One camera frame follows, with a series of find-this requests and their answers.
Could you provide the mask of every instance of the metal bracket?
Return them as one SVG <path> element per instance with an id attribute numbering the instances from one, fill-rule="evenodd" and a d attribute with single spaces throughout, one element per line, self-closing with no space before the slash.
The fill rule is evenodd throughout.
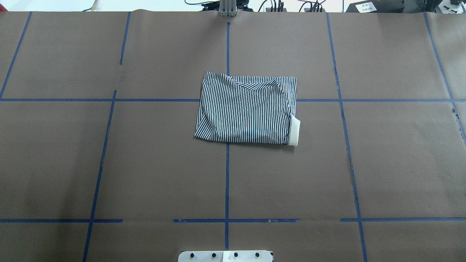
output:
<path id="1" fill-rule="evenodd" d="M 236 0 L 220 0 L 220 16 L 236 16 Z"/>
<path id="2" fill-rule="evenodd" d="M 183 251 L 178 262 L 273 262 L 272 251 L 236 250 L 236 251 Z"/>

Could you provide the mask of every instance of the black cable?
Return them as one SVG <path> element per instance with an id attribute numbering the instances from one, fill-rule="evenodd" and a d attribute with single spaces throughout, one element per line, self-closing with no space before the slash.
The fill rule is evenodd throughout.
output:
<path id="1" fill-rule="evenodd" d="M 317 12 L 317 10 L 319 10 L 319 2 L 317 0 L 315 0 L 315 4 L 314 6 L 312 7 L 312 12 Z"/>
<path id="2" fill-rule="evenodd" d="M 212 1 L 208 1 L 208 2 L 202 2 L 202 3 L 195 3 L 195 4 L 192 4 L 192 3 L 186 2 L 186 0 L 185 0 L 185 3 L 188 4 L 188 5 L 200 5 L 200 4 L 207 4 L 207 3 L 213 3 L 213 2 L 212 2 Z"/>
<path id="3" fill-rule="evenodd" d="M 316 6 L 317 6 L 317 1 L 313 5 L 311 5 L 311 9 L 309 9 L 308 12 L 314 12 Z"/>
<path id="4" fill-rule="evenodd" d="M 304 3 L 303 3 L 303 5 L 301 6 L 301 8 L 299 8 L 299 11 L 298 11 L 298 12 L 301 12 L 302 8 L 303 8 L 304 5 L 307 4 L 307 3 L 310 3 L 310 4 L 311 4 L 311 8 L 312 8 L 312 2 L 310 2 L 310 1 L 301 1 L 301 2 L 304 2 Z"/>
<path id="5" fill-rule="evenodd" d="M 262 4 L 260 5 L 259 10 L 257 10 L 257 12 L 260 12 L 260 10 L 262 9 L 262 6 L 264 6 L 265 2 L 267 2 L 267 1 L 268 1 L 268 0 L 264 0 L 264 1 L 262 2 Z"/>

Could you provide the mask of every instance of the grid line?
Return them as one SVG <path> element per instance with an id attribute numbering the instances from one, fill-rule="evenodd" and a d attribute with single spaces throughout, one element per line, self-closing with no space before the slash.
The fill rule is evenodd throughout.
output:
<path id="1" fill-rule="evenodd" d="M 344 107 L 343 107 L 343 97 L 342 97 L 342 92 L 340 88 L 340 78 L 338 77 L 338 71 L 336 69 L 336 57 L 335 57 L 335 48 L 333 45 L 333 37 L 332 37 L 332 29 L 330 25 L 330 16 L 329 13 L 326 13 L 327 16 L 327 27 L 329 30 L 329 40 L 330 40 L 330 48 L 332 50 L 332 61 L 333 61 L 333 69 L 335 72 L 335 81 L 336 85 L 338 87 L 338 99 L 340 100 L 340 112 L 342 115 L 342 123 L 343 123 L 343 131 L 345 134 L 345 142 L 346 142 L 346 152 L 348 154 L 349 158 L 349 164 L 351 167 L 351 178 L 353 182 L 353 195 L 354 195 L 354 202 L 355 202 L 355 207 L 356 207 L 356 215 L 357 215 L 357 224 L 359 227 L 359 239 L 361 241 L 361 249 L 363 252 L 363 260 L 364 262 L 367 262 L 367 253 L 366 253 L 366 244 L 364 240 L 364 230 L 363 230 L 363 223 L 361 221 L 361 210 L 359 209 L 359 200 L 357 196 L 357 187 L 356 187 L 356 178 L 354 176 L 354 166 L 353 166 L 353 159 L 351 157 L 351 147 L 350 147 L 350 140 L 348 138 L 348 129 L 346 127 L 346 119 L 345 119 L 345 113 L 344 113 Z"/>
<path id="2" fill-rule="evenodd" d="M 102 156 L 100 158 L 99 174 L 97 175 L 96 190 L 94 192 L 94 200 L 92 201 L 92 210 L 91 210 L 91 213 L 90 213 L 90 221 L 89 221 L 88 233 L 87 233 L 87 237 L 86 237 L 86 245 L 84 247 L 84 254 L 82 255 L 82 262 L 86 262 L 87 254 L 88 254 L 88 250 L 89 250 L 90 238 L 91 238 L 91 234 L 92 234 L 92 225 L 94 223 L 94 216 L 96 214 L 97 197 L 99 195 L 100 180 L 102 178 L 103 161 L 105 159 L 105 154 L 107 152 L 107 144 L 108 144 L 108 140 L 109 140 L 110 125 L 112 123 L 113 109 L 115 107 L 115 98 L 117 96 L 116 92 L 117 92 L 116 90 L 115 90 L 115 92 L 113 92 L 112 105 L 110 107 L 109 120 L 107 122 L 107 130 L 105 132 L 105 140 L 103 141 L 103 149 L 102 149 Z"/>
<path id="3" fill-rule="evenodd" d="M 362 222 L 466 221 L 466 217 L 387 217 L 361 218 Z M 340 222 L 358 222 L 356 218 L 341 218 Z"/>
<path id="4" fill-rule="evenodd" d="M 123 219 L 94 219 L 93 223 L 123 223 Z M 50 218 L 26 218 L 26 219 L 0 219 L 0 223 L 90 223 L 91 219 L 50 219 Z"/>
<path id="5" fill-rule="evenodd" d="M 226 23 L 226 75 L 230 75 L 230 22 Z M 225 163 L 225 250 L 230 249 L 230 143 L 226 143 Z"/>
<path id="6" fill-rule="evenodd" d="M 20 40 L 18 41 L 18 45 L 16 46 L 16 50 L 14 51 L 13 58 L 11 59 L 10 67 L 8 68 L 8 72 L 7 72 L 7 75 L 5 77 L 5 81 L 3 82 L 3 85 L 1 87 L 0 98 L 2 98 L 3 93 L 5 92 L 5 88 L 7 88 L 8 79 L 10 78 L 11 70 L 13 69 L 14 62 L 16 61 L 16 56 L 18 55 L 18 52 L 20 50 L 21 43 L 23 42 L 24 35 L 26 34 L 27 26 L 29 25 L 29 21 L 31 20 L 31 15 L 32 15 L 32 12 L 29 12 L 29 15 L 27 15 L 26 24 L 24 25 L 23 32 L 21 33 Z"/>
<path id="7" fill-rule="evenodd" d="M 435 47 L 434 39 L 432 38 L 431 27 L 429 26 L 429 19 L 427 18 L 427 13 L 426 12 L 424 12 L 424 20 L 425 20 L 425 25 L 427 27 L 427 33 L 429 35 L 429 39 L 431 40 L 432 49 L 433 49 L 434 54 L 435 54 L 435 59 L 437 59 L 437 64 L 439 65 L 439 70 L 440 70 L 440 73 L 442 75 L 442 79 L 443 79 L 443 82 L 445 84 L 445 88 L 446 88 L 446 91 L 448 93 L 448 97 L 450 98 L 450 102 L 452 103 L 452 108 L 453 108 L 453 111 L 455 113 L 455 118 L 456 118 L 456 122 L 458 123 L 459 131 L 461 132 L 461 136 L 463 138 L 463 143 L 466 146 L 466 136 L 465 136 L 465 132 L 464 132 L 464 129 L 463 129 L 463 125 L 461 124 L 461 120 L 460 120 L 460 118 L 458 116 L 458 110 L 456 110 L 456 106 L 455 106 L 455 103 L 453 101 L 453 96 L 452 96 L 452 92 L 450 90 L 450 85 L 448 84 L 448 81 L 447 81 L 447 79 L 445 77 L 445 72 L 443 71 L 443 66 L 442 66 L 442 63 L 440 62 L 439 54 L 437 53 L 437 48 Z"/>
<path id="8" fill-rule="evenodd" d="M 296 223 L 299 218 L 199 218 L 199 219 L 173 219 L 173 223 Z"/>
<path id="9" fill-rule="evenodd" d="M 124 36 L 123 36 L 123 44 L 121 45 L 120 65 L 123 64 L 124 48 L 126 46 L 126 37 L 128 36 L 128 27 L 130 26 L 130 18 L 131 18 L 131 12 L 128 12 L 128 17 L 126 18 L 126 28 L 124 30 Z"/>

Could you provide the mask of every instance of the folded shirt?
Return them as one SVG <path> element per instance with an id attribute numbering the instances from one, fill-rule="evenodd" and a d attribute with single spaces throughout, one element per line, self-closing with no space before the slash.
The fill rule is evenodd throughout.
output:
<path id="1" fill-rule="evenodd" d="M 230 143 L 298 145 L 296 78 L 207 72 L 194 136 Z"/>

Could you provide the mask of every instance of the blue tape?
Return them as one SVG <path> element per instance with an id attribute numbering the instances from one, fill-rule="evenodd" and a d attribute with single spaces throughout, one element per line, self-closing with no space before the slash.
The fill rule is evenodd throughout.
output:
<path id="1" fill-rule="evenodd" d="M 226 144 L 225 164 L 225 250 L 229 248 L 229 219 L 230 219 L 230 143 Z"/>
<path id="2" fill-rule="evenodd" d="M 296 223 L 299 218 L 230 219 L 230 223 Z"/>
<path id="3" fill-rule="evenodd" d="M 358 222 L 357 218 L 342 218 L 340 222 Z M 400 217 L 400 218 L 361 218 L 361 222 L 416 222 L 416 221 L 466 221 L 466 217 Z"/>
<path id="4" fill-rule="evenodd" d="M 117 102 L 199 102 L 196 98 L 118 98 Z"/>
<path id="5" fill-rule="evenodd" d="M 3 93 L 5 92 L 5 88 L 7 87 L 8 79 L 10 78 L 11 70 L 13 69 L 13 66 L 14 66 L 14 61 L 16 61 L 16 56 L 18 55 L 18 51 L 20 50 L 21 43 L 23 42 L 24 34 L 26 34 L 27 26 L 29 25 L 29 21 L 31 20 L 31 15 L 32 15 L 32 12 L 29 12 L 29 15 L 27 16 L 27 19 L 26 19 L 26 24 L 24 25 L 24 28 L 23 28 L 23 33 L 21 34 L 18 45 L 16 46 L 16 50 L 14 51 L 13 59 L 11 60 L 10 67 L 8 68 L 7 76 L 5 77 L 5 81 L 3 82 L 3 86 L 1 87 L 0 98 L 2 98 Z"/>
<path id="6" fill-rule="evenodd" d="M 0 219 L 0 223 L 90 223 L 90 219 Z M 96 219 L 94 223 L 123 223 L 123 219 Z"/>
<path id="7" fill-rule="evenodd" d="M 89 223 L 89 226 L 88 226 L 88 234 L 86 236 L 86 246 L 84 247 L 84 254 L 82 255 L 82 262 L 86 262 L 87 261 L 87 253 L 89 251 L 89 244 L 90 244 L 90 235 L 91 235 L 91 232 L 92 232 L 92 225 L 93 223 Z"/>
<path id="8" fill-rule="evenodd" d="M 120 65 L 123 64 L 124 47 L 126 46 L 126 36 L 128 35 L 128 27 L 130 26 L 130 17 L 131 12 L 128 12 L 128 18 L 126 18 L 126 28 L 124 29 L 123 44 L 121 45 Z"/>
<path id="9" fill-rule="evenodd" d="M 339 102 L 338 99 L 296 99 L 296 102 Z"/>
<path id="10" fill-rule="evenodd" d="M 366 243 L 364 240 L 364 231 L 363 231 L 363 224 L 361 222 L 361 211 L 359 209 L 359 200 L 357 196 L 357 187 L 356 187 L 356 178 L 354 176 L 354 168 L 353 168 L 353 158 L 351 157 L 351 148 L 350 148 L 350 140 L 348 139 L 348 129 L 346 128 L 346 119 L 345 119 L 345 113 L 344 113 L 344 108 L 343 108 L 343 98 L 342 98 L 342 91 L 340 88 L 340 79 L 338 77 L 338 71 L 336 70 L 336 57 L 335 57 L 335 48 L 333 45 L 333 37 L 332 37 L 332 29 L 330 26 L 330 16 L 329 13 L 326 13 L 327 16 L 327 27 L 329 29 L 329 39 L 330 39 L 330 48 L 332 50 L 332 60 L 333 60 L 333 68 L 335 72 L 335 81 L 336 85 L 338 87 L 338 99 L 340 100 L 340 112 L 342 115 L 342 122 L 343 122 L 343 131 L 345 134 L 345 141 L 346 141 L 346 151 L 348 153 L 348 158 L 349 158 L 349 164 L 351 167 L 351 177 L 353 179 L 353 195 L 354 195 L 354 202 L 356 206 L 356 214 L 358 218 L 358 226 L 359 226 L 359 238 L 361 241 L 361 249 L 363 252 L 363 259 L 364 262 L 367 262 L 367 253 L 366 253 Z"/>
<path id="11" fill-rule="evenodd" d="M 296 223 L 299 218 L 232 218 L 228 223 Z M 200 218 L 200 219 L 173 219 L 173 223 L 225 223 L 223 218 Z"/>
<path id="12" fill-rule="evenodd" d="M 230 22 L 226 23 L 226 75 L 230 75 Z M 230 248 L 229 243 L 229 216 L 230 216 L 230 143 L 226 144 L 225 168 L 225 250 Z"/>
<path id="13" fill-rule="evenodd" d="M 110 125 L 112 123 L 113 109 L 115 107 L 115 99 L 116 99 L 116 96 L 117 96 L 116 92 L 117 92 L 116 90 L 113 92 L 112 105 L 110 107 L 109 120 L 107 122 L 107 130 L 105 132 L 105 140 L 103 141 L 102 156 L 100 157 L 99 174 L 97 175 L 96 190 L 94 192 L 94 200 L 92 201 L 92 210 L 91 210 L 91 213 L 90 213 L 90 223 L 89 223 L 89 227 L 88 227 L 88 234 L 87 234 L 87 237 L 86 237 L 86 245 L 84 247 L 84 254 L 82 256 L 82 261 L 83 262 L 86 262 L 87 253 L 88 253 L 88 250 L 89 250 L 90 236 L 92 234 L 92 223 L 93 223 L 93 220 L 94 220 L 94 215 L 96 213 L 97 197 L 99 195 L 100 180 L 102 178 L 103 161 L 105 159 L 105 154 L 107 152 L 107 143 L 108 143 L 108 140 L 109 140 Z"/>
<path id="14" fill-rule="evenodd" d="M 2 98 L 5 102 L 111 102 L 110 98 Z"/>
<path id="15" fill-rule="evenodd" d="M 173 223 L 225 223 L 223 218 L 173 219 Z"/>
<path id="16" fill-rule="evenodd" d="M 424 20 L 425 20 L 425 25 L 427 26 L 427 33 L 429 34 L 429 39 L 431 40 L 432 49 L 434 50 L 435 58 L 437 59 L 437 64 L 439 64 L 440 73 L 442 74 L 443 82 L 445 83 L 445 87 L 446 87 L 446 91 L 448 93 L 448 97 L 450 98 L 450 102 L 452 103 L 453 110 L 455 111 L 456 123 L 458 124 L 459 131 L 460 131 L 461 136 L 463 138 L 463 143 L 466 146 L 465 131 L 463 129 L 463 125 L 461 124 L 461 120 L 460 120 L 460 118 L 458 116 L 458 110 L 456 110 L 456 106 L 455 106 L 455 103 L 453 101 L 452 92 L 450 91 L 450 86 L 448 85 L 448 81 L 446 80 L 445 72 L 443 71 L 443 66 L 442 66 L 442 63 L 440 62 L 439 54 L 437 53 L 437 48 L 435 47 L 434 39 L 432 38 L 431 27 L 429 26 L 429 19 L 427 18 L 427 13 L 426 12 L 424 12 Z"/>
<path id="17" fill-rule="evenodd" d="M 226 23 L 226 75 L 230 75 L 230 22 Z"/>
<path id="18" fill-rule="evenodd" d="M 343 102 L 414 102 L 414 103 L 444 103 L 448 99 L 343 99 Z"/>

